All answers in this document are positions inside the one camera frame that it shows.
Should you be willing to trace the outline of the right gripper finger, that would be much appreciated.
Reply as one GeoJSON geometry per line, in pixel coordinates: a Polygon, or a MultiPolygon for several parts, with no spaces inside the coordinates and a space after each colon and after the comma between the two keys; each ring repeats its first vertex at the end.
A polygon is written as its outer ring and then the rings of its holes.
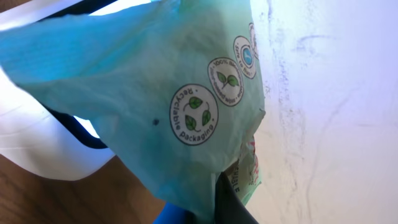
{"type": "Polygon", "coordinates": [[[236,195],[224,172],[220,174],[216,183],[215,223],[258,224],[236,195]]]}

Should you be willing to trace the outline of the light teal candy packet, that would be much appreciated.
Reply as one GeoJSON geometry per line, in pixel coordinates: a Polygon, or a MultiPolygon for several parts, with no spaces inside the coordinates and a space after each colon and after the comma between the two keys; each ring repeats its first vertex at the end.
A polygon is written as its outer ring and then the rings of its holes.
{"type": "Polygon", "coordinates": [[[264,115],[251,3],[156,1],[1,32],[1,67],[87,119],[156,197],[212,223],[218,176],[264,115]]]}

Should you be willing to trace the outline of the white barcode scanner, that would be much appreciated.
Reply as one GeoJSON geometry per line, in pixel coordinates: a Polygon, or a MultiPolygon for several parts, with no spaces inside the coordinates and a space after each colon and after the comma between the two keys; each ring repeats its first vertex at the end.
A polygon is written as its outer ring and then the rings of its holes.
{"type": "MultiPolygon", "coordinates": [[[[24,26],[65,14],[102,16],[146,4],[131,1],[28,1],[1,13],[1,30],[24,26]]],[[[114,157],[99,141],[88,120],[65,117],[76,129],[52,115],[28,93],[1,73],[1,155],[19,167],[48,179],[79,180],[114,157]]]]}

